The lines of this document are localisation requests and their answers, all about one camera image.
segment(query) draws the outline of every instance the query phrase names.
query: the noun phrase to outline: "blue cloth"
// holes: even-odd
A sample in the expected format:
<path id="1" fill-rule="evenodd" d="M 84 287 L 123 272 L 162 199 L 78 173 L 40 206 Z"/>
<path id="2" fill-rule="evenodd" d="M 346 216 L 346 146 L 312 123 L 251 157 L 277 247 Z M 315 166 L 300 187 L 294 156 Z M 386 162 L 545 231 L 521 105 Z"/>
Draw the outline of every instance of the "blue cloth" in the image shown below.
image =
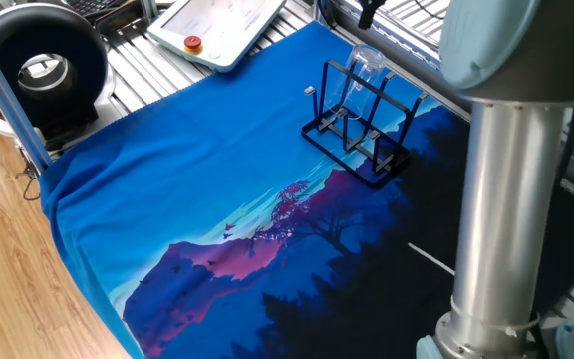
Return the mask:
<path id="1" fill-rule="evenodd" d="M 303 90 L 350 51 L 310 24 L 42 174 L 59 254 L 132 357 L 412 357 L 448 311 L 452 277 L 407 243 L 454 267 L 468 125 L 426 99 L 410 166 L 365 187 L 300 135 Z M 411 107 L 421 91 L 395 77 L 386 92 Z M 401 120 L 384 103 L 374 119 L 392 136 Z"/>

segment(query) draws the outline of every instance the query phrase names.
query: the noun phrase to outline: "black ring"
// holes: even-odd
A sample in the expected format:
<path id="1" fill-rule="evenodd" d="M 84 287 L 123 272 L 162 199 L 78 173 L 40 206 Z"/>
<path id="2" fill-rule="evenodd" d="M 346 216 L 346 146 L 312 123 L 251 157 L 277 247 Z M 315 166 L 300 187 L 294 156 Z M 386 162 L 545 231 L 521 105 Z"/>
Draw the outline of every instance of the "black ring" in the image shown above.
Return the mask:
<path id="1" fill-rule="evenodd" d="M 41 54 L 60 55 L 76 71 L 74 84 L 56 99 L 33 99 L 17 82 L 24 63 Z M 103 89 L 107 68 L 103 42 L 79 14 L 40 3 L 0 13 L 0 69 L 34 127 L 41 129 L 68 112 L 89 108 Z"/>

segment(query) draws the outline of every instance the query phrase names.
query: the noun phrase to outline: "wooden floor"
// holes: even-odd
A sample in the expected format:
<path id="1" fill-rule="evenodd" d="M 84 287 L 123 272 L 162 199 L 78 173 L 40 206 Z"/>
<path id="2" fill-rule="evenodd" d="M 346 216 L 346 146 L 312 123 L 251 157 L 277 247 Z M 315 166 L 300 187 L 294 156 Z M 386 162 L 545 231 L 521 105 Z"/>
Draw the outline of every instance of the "wooden floor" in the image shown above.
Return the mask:
<path id="1" fill-rule="evenodd" d="M 0 135 L 0 359 L 128 358 L 59 259 L 39 201 L 23 199 L 23 167 Z"/>

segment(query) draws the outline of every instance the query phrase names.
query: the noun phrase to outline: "clear glass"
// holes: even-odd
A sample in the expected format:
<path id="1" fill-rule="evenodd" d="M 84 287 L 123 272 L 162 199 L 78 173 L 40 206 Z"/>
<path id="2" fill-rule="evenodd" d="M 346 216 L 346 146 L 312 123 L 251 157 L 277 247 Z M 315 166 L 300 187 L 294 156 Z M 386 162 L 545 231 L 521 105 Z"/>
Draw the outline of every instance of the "clear glass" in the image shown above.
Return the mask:
<path id="1" fill-rule="evenodd" d="M 378 81 L 385 68 L 385 61 L 385 55 L 380 51 L 369 45 L 360 44 L 354 46 L 349 59 L 347 59 L 345 68 L 352 71 L 352 64 L 355 62 L 356 65 L 352 72 L 378 88 Z M 376 94 L 354 80 L 350 80 L 347 87 L 347 95 L 343 99 L 342 95 L 345 86 L 347 86 L 348 78 L 340 72 L 336 73 L 339 74 L 339 78 L 336 81 L 330 79 L 329 83 L 335 86 L 328 88 L 331 91 L 326 91 L 325 106 L 334 113 L 338 113 L 340 109 L 345 108 L 351 120 L 367 117 L 369 115 L 368 111 L 371 110 L 371 106 L 376 99 Z"/>

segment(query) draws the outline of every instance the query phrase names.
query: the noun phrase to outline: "black metal rack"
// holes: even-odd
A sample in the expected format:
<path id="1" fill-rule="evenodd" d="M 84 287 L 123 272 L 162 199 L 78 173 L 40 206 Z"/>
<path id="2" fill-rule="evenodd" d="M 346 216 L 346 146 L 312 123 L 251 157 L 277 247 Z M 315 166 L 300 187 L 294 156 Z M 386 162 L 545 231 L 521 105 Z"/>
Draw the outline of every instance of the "black metal rack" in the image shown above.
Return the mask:
<path id="1" fill-rule="evenodd" d="M 329 70 L 329 65 L 333 66 L 343 75 L 345 75 L 346 80 L 339 103 L 327 109 L 326 111 L 323 111 L 325 104 L 325 89 L 327 86 L 327 72 Z M 393 99 L 391 96 L 384 93 L 385 86 L 396 75 L 395 73 L 390 72 L 389 74 L 387 74 L 383 79 L 382 83 L 380 84 L 380 88 L 376 89 L 373 85 L 369 84 L 364 79 L 353 73 L 353 69 L 355 68 L 355 66 L 356 61 L 352 63 L 351 70 L 348 70 L 347 68 L 341 66 L 340 64 L 338 64 L 333 60 L 325 62 L 325 65 L 323 67 L 323 79 L 320 91 L 320 104 L 318 103 L 319 100 L 316 97 L 316 89 L 313 86 L 310 86 L 307 89 L 305 89 L 306 95 L 308 96 L 313 95 L 312 98 L 314 102 L 314 120 L 310 121 L 307 125 L 303 126 L 301 134 L 305 139 L 307 139 L 307 141 L 312 143 L 327 156 L 332 158 L 336 163 L 338 163 L 345 170 L 347 170 L 347 172 L 356 176 L 363 183 L 371 187 L 379 187 L 384 185 L 387 181 L 391 180 L 396 174 L 398 174 L 409 161 L 410 151 L 405 147 L 403 147 L 402 142 L 405 139 L 407 131 L 409 130 L 409 127 L 411 126 L 411 123 L 416 115 L 418 106 L 428 96 L 428 94 L 422 92 L 416 98 L 413 107 L 409 109 L 400 102 Z M 371 91 L 376 95 L 376 99 L 374 100 L 374 104 L 372 105 L 371 110 L 369 111 L 369 117 L 367 119 L 364 119 L 363 117 L 353 113 L 351 110 L 340 105 L 345 102 L 351 80 L 356 81 L 358 84 L 364 86 L 366 89 L 368 89 L 369 91 Z M 403 120 L 402 130 L 400 132 L 400 136 L 397 141 L 392 139 L 384 131 L 378 129 L 372 124 L 374 115 L 376 114 L 376 109 L 378 108 L 378 104 L 380 103 L 381 99 L 384 99 L 385 101 L 387 101 L 388 103 L 392 104 L 397 109 L 405 113 L 405 119 Z M 364 126 L 362 133 L 356 139 L 352 139 L 348 135 L 350 116 L 352 118 L 356 118 L 355 121 L 358 121 L 360 124 Z M 338 122 L 339 118 L 343 119 L 342 129 L 339 129 L 336 126 L 336 123 Z M 319 141 L 310 136 L 310 133 L 314 130 L 318 131 L 319 133 L 331 131 L 333 134 L 340 137 L 342 139 L 343 150 L 346 153 L 355 150 L 362 153 L 367 159 L 371 160 L 372 162 L 371 171 L 374 174 L 376 174 L 376 176 L 367 177 L 357 169 L 351 167 L 341 158 L 334 155 L 330 149 L 326 148 L 323 144 L 321 144 Z M 365 138 L 374 140 L 373 152 L 367 150 L 365 147 L 362 146 L 362 142 Z M 393 148 L 391 154 L 385 156 L 384 158 L 382 158 L 383 146 Z"/>

